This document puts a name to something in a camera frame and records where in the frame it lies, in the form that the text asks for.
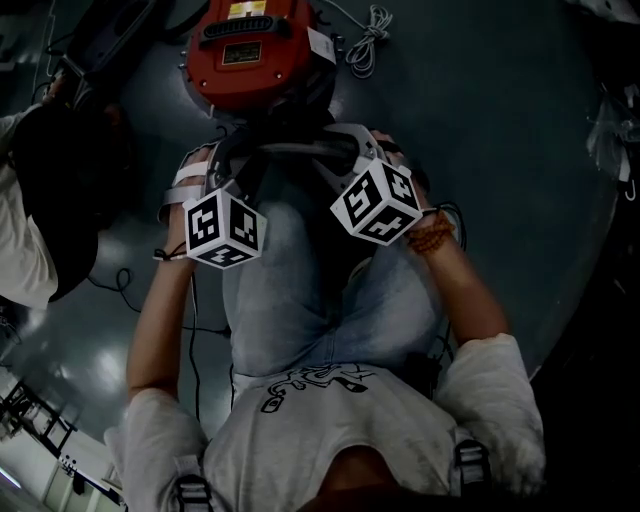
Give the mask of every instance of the leg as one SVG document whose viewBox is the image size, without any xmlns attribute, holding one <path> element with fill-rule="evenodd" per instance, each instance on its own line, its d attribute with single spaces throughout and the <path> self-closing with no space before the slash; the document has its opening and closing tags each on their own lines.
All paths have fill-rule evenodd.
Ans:
<svg viewBox="0 0 640 512">
<path fill-rule="evenodd" d="M 251 377 L 291 367 L 328 329 L 302 217 L 284 203 L 266 203 L 259 211 L 269 220 L 262 257 L 223 276 L 235 372 Z"/>
<path fill-rule="evenodd" d="M 380 247 L 343 293 L 335 362 L 400 368 L 409 353 L 426 353 L 440 323 L 434 283 L 404 240 Z"/>
</svg>

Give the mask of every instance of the beaded bracelet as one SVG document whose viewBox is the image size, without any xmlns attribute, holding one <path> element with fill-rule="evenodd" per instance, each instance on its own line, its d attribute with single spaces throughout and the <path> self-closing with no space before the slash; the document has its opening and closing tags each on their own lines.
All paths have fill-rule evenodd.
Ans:
<svg viewBox="0 0 640 512">
<path fill-rule="evenodd" d="M 447 236 L 455 231 L 455 226 L 449 222 L 447 215 L 440 210 L 436 214 L 436 221 L 429 227 L 410 231 L 409 247 L 416 254 L 430 254 L 442 247 Z"/>
</svg>

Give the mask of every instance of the dark floor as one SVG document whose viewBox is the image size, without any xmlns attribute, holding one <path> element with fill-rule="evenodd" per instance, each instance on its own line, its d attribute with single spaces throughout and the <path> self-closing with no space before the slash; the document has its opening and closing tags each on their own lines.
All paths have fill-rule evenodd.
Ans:
<svg viewBox="0 0 640 512">
<path fill-rule="evenodd" d="M 175 20 L 201 0 L 178 2 Z M 55 37 L 88 4 L 58 0 Z M 340 0 L 365 19 L 368 2 Z M 315 0 L 324 19 L 355 42 L 360 31 Z M 589 160 L 585 140 L 597 104 L 590 64 L 560 0 L 395 0 L 392 39 L 378 51 L 373 78 L 341 69 L 332 112 L 393 134 L 421 159 L 432 199 L 461 206 L 469 255 L 505 305 L 533 372 L 573 313 L 606 234 L 615 183 Z M 39 48 L 45 16 L 30 29 Z M 101 240 L 95 278 L 112 282 L 133 269 L 128 296 L 144 299 L 161 246 L 155 222 L 161 191 L 182 155 L 207 140 L 215 122 L 183 90 L 180 47 L 155 43 L 126 84 L 121 101 L 136 131 L 140 169 L 123 186 L 136 198 Z M 29 103 L 35 64 L 0 75 L 0 113 Z M 44 78 L 40 72 L 38 81 Z M 226 325 L 221 273 L 198 270 L 201 324 Z M 10 356 L 18 374 L 79 414 L 100 437 L 125 408 L 127 347 L 137 315 L 111 292 L 83 283 L 44 315 L 31 315 L 24 344 Z M 188 341 L 185 334 L 185 347 Z M 194 377 L 183 351 L 181 396 L 193 408 Z M 229 407 L 228 342 L 200 334 L 203 424 L 213 433 Z"/>
</svg>

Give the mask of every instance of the printed graphic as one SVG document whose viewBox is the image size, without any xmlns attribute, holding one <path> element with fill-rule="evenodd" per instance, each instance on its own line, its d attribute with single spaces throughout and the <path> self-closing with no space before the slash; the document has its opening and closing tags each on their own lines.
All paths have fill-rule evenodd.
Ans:
<svg viewBox="0 0 640 512">
<path fill-rule="evenodd" d="M 269 386 L 269 394 L 272 397 L 262 405 L 260 411 L 267 414 L 277 412 L 287 391 L 304 391 L 308 385 L 328 388 L 335 382 L 351 393 L 364 393 L 369 388 L 362 384 L 362 379 L 371 375 L 375 373 L 361 370 L 359 365 L 351 363 L 292 370 L 287 373 L 286 378 Z"/>
<path fill-rule="evenodd" d="M 221 245 L 209 252 L 201 254 L 198 258 L 211 261 L 220 267 L 230 267 L 231 265 L 250 259 L 251 255 L 239 251 L 230 245 Z"/>
<path fill-rule="evenodd" d="M 213 196 L 189 210 L 189 247 L 191 250 L 220 236 L 218 197 Z"/>
<path fill-rule="evenodd" d="M 362 173 L 344 196 L 344 203 L 351 219 L 351 225 L 355 227 L 381 201 L 382 197 L 380 197 L 380 192 L 378 192 L 369 171 Z"/>
<path fill-rule="evenodd" d="M 229 16 L 227 19 L 247 18 L 251 16 L 262 16 L 267 7 L 266 0 L 258 0 L 252 2 L 236 2 L 229 7 Z"/>
<path fill-rule="evenodd" d="M 393 240 L 411 222 L 413 217 L 396 210 L 393 206 L 387 206 L 360 233 L 386 243 Z"/>
<path fill-rule="evenodd" d="M 229 212 L 229 237 L 236 242 L 258 250 L 258 225 L 256 214 L 244 204 L 231 200 Z"/>
<path fill-rule="evenodd" d="M 391 197 L 406 204 L 407 206 L 411 206 L 411 208 L 419 210 L 418 201 L 411 191 L 411 178 L 403 176 L 393 167 L 385 164 L 384 162 L 382 162 L 382 168 L 384 169 L 384 175 L 389 183 Z"/>
</svg>

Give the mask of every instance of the woman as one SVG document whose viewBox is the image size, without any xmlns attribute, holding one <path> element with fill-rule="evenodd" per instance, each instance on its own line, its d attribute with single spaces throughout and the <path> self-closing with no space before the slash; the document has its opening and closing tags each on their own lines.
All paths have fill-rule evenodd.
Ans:
<svg viewBox="0 0 640 512">
<path fill-rule="evenodd" d="M 0 296 L 38 309 L 89 275 L 104 227 L 90 191 L 128 167 L 121 110 L 84 117 L 64 94 L 61 76 L 41 105 L 0 119 Z"/>
</svg>

